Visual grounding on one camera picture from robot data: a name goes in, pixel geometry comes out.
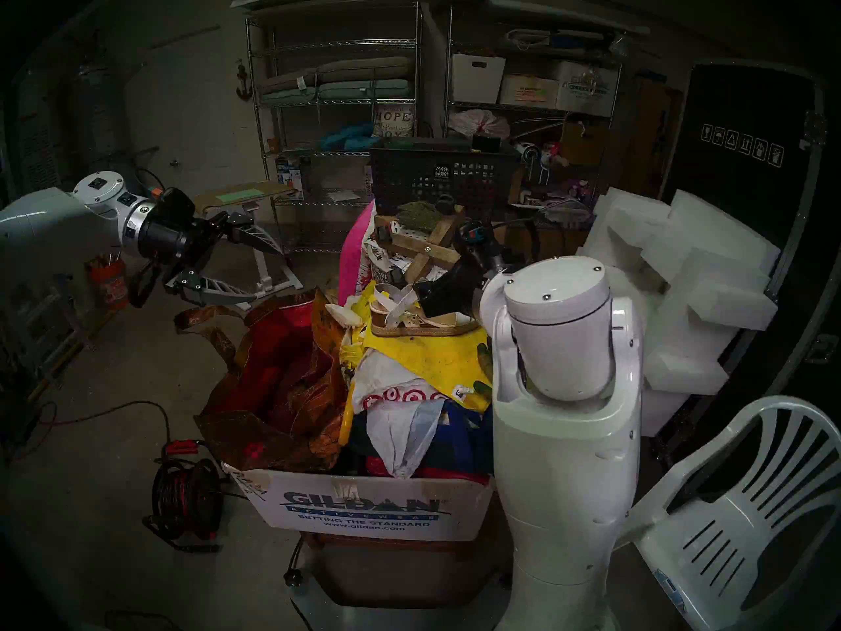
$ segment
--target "warning symbols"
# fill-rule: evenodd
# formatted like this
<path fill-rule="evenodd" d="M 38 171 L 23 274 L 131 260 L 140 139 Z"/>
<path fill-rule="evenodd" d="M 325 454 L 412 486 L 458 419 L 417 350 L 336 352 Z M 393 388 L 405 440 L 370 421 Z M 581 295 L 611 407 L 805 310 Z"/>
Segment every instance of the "warning symbols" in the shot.
<path fill-rule="evenodd" d="M 704 124 L 700 128 L 700 138 L 704 142 L 723 146 L 730 151 L 738 151 L 745 156 L 752 156 L 761 162 L 768 162 L 774 167 L 783 166 L 785 149 L 779 144 L 769 144 L 767 140 L 752 135 L 739 133 L 735 129 L 725 129 L 723 126 Z"/>
<path fill-rule="evenodd" d="M 772 144 L 771 152 L 768 154 L 768 164 L 774 165 L 775 167 L 782 167 L 783 153 L 785 153 L 785 149 L 782 146 L 778 144 Z"/>
<path fill-rule="evenodd" d="M 761 138 L 756 138 L 754 142 L 754 150 L 750 154 L 757 160 L 764 160 L 768 156 L 768 141 Z"/>
<path fill-rule="evenodd" d="M 754 144 L 754 137 L 752 135 L 745 135 L 742 133 L 742 137 L 739 139 L 739 153 L 745 154 L 745 156 L 750 155 L 750 147 Z"/>

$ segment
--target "black plastic basket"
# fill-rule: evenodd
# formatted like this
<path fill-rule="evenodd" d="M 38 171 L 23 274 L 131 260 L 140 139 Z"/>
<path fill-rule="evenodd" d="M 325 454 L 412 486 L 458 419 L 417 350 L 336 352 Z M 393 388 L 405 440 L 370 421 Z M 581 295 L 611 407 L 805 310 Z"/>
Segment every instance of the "black plastic basket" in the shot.
<path fill-rule="evenodd" d="M 389 142 L 411 148 L 371 148 L 377 213 L 396 215 L 404 203 L 425 200 L 434 204 L 452 197 L 464 206 L 468 217 L 504 218 L 511 179 L 520 164 L 519 154 L 510 146 L 488 153 L 470 150 L 467 141 L 393 138 Z"/>

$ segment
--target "white plastic chair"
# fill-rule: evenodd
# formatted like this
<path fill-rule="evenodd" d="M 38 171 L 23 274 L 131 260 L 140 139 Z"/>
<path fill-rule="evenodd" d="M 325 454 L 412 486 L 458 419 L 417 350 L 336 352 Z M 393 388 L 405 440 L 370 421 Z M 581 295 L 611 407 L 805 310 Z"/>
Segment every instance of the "white plastic chair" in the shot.
<path fill-rule="evenodd" d="M 778 432 L 782 433 L 780 444 L 772 450 L 775 430 L 784 424 L 780 410 L 791 413 L 784 431 Z M 762 425 L 760 448 L 737 485 L 712 503 L 695 499 L 668 514 L 666 508 L 691 475 L 721 458 L 722 451 L 756 417 Z M 793 443 L 805 419 L 811 420 L 811 426 L 799 443 Z M 797 398 L 760 398 L 745 406 L 710 443 L 674 465 L 637 502 L 615 549 L 629 542 L 637 545 L 692 628 L 712 631 L 737 624 L 739 628 L 758 625 L 786 599 L 838 519 L 841 488 L 819 489 L 826 489 L 841 473 L 839 456 L 841 434 L 821 410 Z M 794 521 L 824 506 L 832 512 L 794 570 L 763 601 L 742 611 L 763 550 Z"/>

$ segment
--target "brown patterned bag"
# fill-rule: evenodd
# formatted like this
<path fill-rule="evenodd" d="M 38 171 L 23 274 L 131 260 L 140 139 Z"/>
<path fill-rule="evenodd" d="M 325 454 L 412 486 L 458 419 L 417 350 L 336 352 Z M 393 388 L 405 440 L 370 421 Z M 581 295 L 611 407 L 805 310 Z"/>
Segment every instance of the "brown patterned bag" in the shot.
<path fill-rule="evenodd" d="M 234 348 L 218 327 L 193 326 L 240 314 L 209 305 L 175 317 L 179 333 L 207 338 L 228 372 L 195 420 L 214 455 L 240 470 L 322 472 L 339 454 L 347 387 L 339 369 L 342 327 L 320 290 L 274 297 L 245 317 Z"/>

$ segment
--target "white plastic bag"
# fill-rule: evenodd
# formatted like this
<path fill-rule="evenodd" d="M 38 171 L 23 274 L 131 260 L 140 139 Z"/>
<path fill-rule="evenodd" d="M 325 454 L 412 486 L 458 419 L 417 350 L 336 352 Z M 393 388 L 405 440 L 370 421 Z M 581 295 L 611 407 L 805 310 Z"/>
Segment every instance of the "white plastic bag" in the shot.
<path fill-rule="evenodd" d="M 489 110 L 463 110 L 450 115 L 450 128 L 467 137 L 485 135 L 507 140 L 511 128 L 505 117 L 498 117 Z"/>
<path fill-rule="evenodd" d="M 380 401 L 368 410 L 366 430 L 392 477 L 409 479 L 435 437 L 444 401 Z"/>
<path fill-rule="evenodd" d="M 446 397 L 399 362 L 372 348 L 356 367 L 353 383 L 354 414 L 370 409 L 378 401 L 418 402 Z"/>

